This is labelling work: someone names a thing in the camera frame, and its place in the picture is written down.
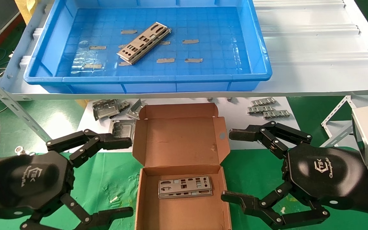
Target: grid pattern on tray bottom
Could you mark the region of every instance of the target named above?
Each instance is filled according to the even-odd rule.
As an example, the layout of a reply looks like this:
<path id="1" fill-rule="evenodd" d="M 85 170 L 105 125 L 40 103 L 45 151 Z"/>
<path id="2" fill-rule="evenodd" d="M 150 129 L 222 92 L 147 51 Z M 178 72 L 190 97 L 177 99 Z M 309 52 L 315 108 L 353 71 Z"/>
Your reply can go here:
<path id="1" fill-rule="evenodd" d="M 135 65 L 120 66 L 119 45 L 127 44 L 155 21 L 172 29 Z M 121 30 L 137 30 L 121 34 Z M 199 43 L 183 44 L 198 39 Z M 106 46 L 90 50 L 90 46 Z M 157 63 L 175 58 L 173 63 Z M 186 58 L 202 58 L 186 63 Z M 98 69 L 84 68 L 95 64 Z M 251 73 L 241 25 L 235 7 L 79 9 L 70 31 L 57 77 L 162 76 Z"/>

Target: blue plastic tray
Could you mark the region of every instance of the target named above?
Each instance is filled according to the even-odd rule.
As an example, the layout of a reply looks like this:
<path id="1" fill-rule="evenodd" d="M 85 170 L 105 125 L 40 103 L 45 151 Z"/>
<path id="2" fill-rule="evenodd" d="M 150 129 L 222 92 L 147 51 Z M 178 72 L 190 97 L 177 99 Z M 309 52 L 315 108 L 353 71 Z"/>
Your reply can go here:
<path id="1" fill-rule="evenodd" d="M 172 29 L 164 39 L 171 43 L 120 66 L 119 45 L 156 21 Z M 183 44 L 187 39 L 199 43 Z M 271 75 L 251 0 L 56 0 L 24 79 L 50 93 L 166 93 L 250 91 Z"/>

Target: white shelf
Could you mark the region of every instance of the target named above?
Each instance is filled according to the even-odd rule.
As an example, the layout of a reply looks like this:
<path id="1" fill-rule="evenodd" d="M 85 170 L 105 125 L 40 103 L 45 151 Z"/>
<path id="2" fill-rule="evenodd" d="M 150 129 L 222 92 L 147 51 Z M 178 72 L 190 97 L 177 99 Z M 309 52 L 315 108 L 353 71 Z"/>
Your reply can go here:
<path id="1" fill-rule="evenodd" d="M 47 14 L 40 12 L 48 2 L 43 0 L 35 10 L 0 80 L 15 100 L 368 95 L 368 23 L 354 0 L 255 0 L 273 75 L 253 92 L 50 94 L 25 83 L 24 69 L 19 69 L 39 37 L 35 29 L 45 24 Z"/>
<path id="2" fill-rule="evenodd" d="M 327 135 L 329 137 L 336 137 L 339 133 L 339 130 L 343 128 L 346 124 L 351 123 L 352 121 L 329 121 L 326 126 L 328 129 Z M 347 135 L 344 137 L 341 141 L 339 141 L 339 144 L 336 144 L 336 147 L 351 147 L 355 150 L 359 150 L 359 147 L 357 147 L 357 142 L 354 137 L 354 135 L 350 134 L 343 134 Z"/>
<path id="3" fill-rule="evenodd" d="M 273 108 L 276 110 L 286 109 L 291 113 L 289 118 L 278 118 L 278 119 L 269 119 L 265 120 L 262 117 L 262 114 L 256 115 L 248 115 L 247 107 L 251 106 L 251 101 L 260 98 L 233 98 L 232 102 L 228 102 L 226 98 L 214 98 L 212 103 L 215 103 L 218 107 L 219 116 L 225 118 L 225 124 L 227 131 L 232 128 L 240 128 L 245 129 L 250 124 L 261 125 L 266 124 L 269 121 L 280 122 L 284 125 L 290 126 L 295 129 L 299 129 L 299 125 L 296 122 L 295 117 L 293 116 L 293 112 L 289 106 L 288 100 L 286 97 L 275 97 L 276 103 L 273 105 Z M 127 99 L 130 104 L 134 104 L 136 99 Z M 208 103 L 206 98 L 174 98 L 174 99 L 145 99 L 143 102 L 149 105 L 157 105 L 157 104 L 192 104 L 192 103 Z M 109 131 L 111 120 L 108 118 L 100 119 L 95 121 L 93 117 L 93 109 L 92 102 L 88 103 L 88 106 L 83 113 L 82 119 L 80 120 L 78 131 L 90 129 L 97 133 L 107 133 Z M 125 111 L 115 117 L 114 119 L 118 120 L 126 120 L 129 119 L 125 115 Z M 284 142 L 288 147 L 294 147 L 295 145 L 291 143 Z M 236 141 L 229 140 L 229 146 L 231 150 L 254 150 L 254 149 L 265 149 L 263 145 L 258 142 L 245 142 L 245 141 Z M 131 152 L 132 148 L 129 149 L 118 149 L 118 150 L 102 150 L 104 152 Z"/>

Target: green mat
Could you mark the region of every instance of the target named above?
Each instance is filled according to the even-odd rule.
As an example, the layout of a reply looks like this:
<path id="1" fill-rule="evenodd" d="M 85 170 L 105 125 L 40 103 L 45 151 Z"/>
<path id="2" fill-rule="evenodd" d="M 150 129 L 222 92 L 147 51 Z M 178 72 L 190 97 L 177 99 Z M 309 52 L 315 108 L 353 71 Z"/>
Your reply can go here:
<path id="1" fill-rule="evenodd" d="M 263 198 L 282 183 L 282 161 L 268 150 L 233 150 L 223 161 L 228 189 Z M 98 153 L 83 166 L 75 169 L 75 184 L 71 195 L 88 213 L 131 206 L 136 207 L 137 185 L 141 164 L 131 153 Z M 285 213 L 308 210 L 295 198 L 288 196 L 274 207 Z M 327 208 L 331 217 L 321 225 L 296 229 L 368 229 L 368 214 L 357 211 L 337 211 Z M 233 230 L 269 230 L 260 219 L 245 216 L 237 205 L 230 205 Z M 0 230 L 18 230 L 27 218 L 0 220 Z M 42 224 L 71 230 L 79 220 L 65 206 Z M 134 216 L 114 221 L 111 230 L 133 230 Z"/>

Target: stack of metal parts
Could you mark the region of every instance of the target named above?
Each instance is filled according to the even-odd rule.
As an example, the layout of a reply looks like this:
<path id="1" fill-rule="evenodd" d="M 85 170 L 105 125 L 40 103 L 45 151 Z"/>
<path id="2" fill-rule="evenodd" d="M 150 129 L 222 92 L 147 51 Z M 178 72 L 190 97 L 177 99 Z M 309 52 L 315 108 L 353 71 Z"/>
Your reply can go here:
<path id="1" fill-rule="evenodd" d="M 262 98 L 251 101 L 251 107 L 247 107 L 247 113 L 263 114 L 264 119 L 288 118 L 290 113 L 287 110 L 275 110 L 272 105 L 276 103 L 273 97 Z"/>
<path id="2" fill-rule="evenodd" d="M 130 107 L 127 101 L 120 102 L 117 99 L 100 100 L 93 103 L 93 116 L 95 120 L 120 114 L 122 111 Z"/>
<path id="3" fill-rule="evenodd" d="M 130 106 L 130 104 L 126 101 L 118 105 L 120 112 L 122 111 L 120 110 L 120 107 L 127 109 Z M 139 119 L 140 110 L 145 105 L 147 104 L 139 99 L 136 103 L 134 103 L 133 106 L 131 106 L 129 111 L 127 111 L 126 113 L 126 116 L 128 118 L 132 118 L 132 120 L 111 120 L 109 133 L 113 134 L 113 136 L 116 138 L 130 137 L 134 143 L 134 130 L 136 128 L 136 119 Z"/>
<path id="4" fill-rule="evenodd" d="M 209 176 L 159 180 L 158 189 L 159 199 L 212 195 Z"/>

